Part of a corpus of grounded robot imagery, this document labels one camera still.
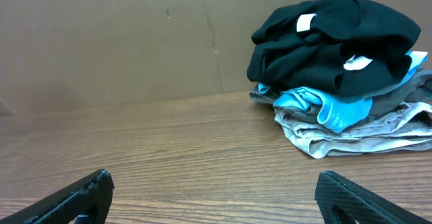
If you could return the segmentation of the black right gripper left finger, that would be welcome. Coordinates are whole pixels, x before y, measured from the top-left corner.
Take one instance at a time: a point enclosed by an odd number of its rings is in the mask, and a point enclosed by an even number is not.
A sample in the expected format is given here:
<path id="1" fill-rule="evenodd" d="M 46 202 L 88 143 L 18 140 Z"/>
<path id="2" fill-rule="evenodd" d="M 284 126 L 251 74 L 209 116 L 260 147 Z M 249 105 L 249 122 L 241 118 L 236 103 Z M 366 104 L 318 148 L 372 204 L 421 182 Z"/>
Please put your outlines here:
<path id="1" fill-rule="evenodd" d="M 2 219 L 1 224 L 104 224 L 113 190 L 111 174 L 99 169 Z"/>

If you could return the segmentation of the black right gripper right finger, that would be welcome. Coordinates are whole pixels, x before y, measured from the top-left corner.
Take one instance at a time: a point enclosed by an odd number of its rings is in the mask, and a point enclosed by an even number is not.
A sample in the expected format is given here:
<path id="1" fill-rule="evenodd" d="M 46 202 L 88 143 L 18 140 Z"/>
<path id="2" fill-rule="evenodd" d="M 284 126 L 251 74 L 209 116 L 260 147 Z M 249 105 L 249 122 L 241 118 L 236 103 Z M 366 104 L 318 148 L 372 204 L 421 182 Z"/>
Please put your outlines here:
<path id="1" fill-rule="evenodd" d="M 315 200 L 325 224 L 431 224 L 334 171 L 319 174 Z"/>

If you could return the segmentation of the dark teal t-shirt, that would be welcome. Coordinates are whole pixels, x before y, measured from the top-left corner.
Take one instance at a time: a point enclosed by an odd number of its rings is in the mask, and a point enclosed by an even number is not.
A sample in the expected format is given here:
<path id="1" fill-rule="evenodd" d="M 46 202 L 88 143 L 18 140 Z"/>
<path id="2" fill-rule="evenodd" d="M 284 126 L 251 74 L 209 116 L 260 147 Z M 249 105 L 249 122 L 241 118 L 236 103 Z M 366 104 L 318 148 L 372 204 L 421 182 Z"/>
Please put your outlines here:
<path id="1" fill-rule="evenodd" d="M 421 29 L 412 19 L 370 0 L 314 0 L 276 9 L 252 35 L 255 44 L 277 40 L 297 32 L 321 32 L 324 36 L 349 43 L 394 41 L 403 50 L 417 41 Z"/>

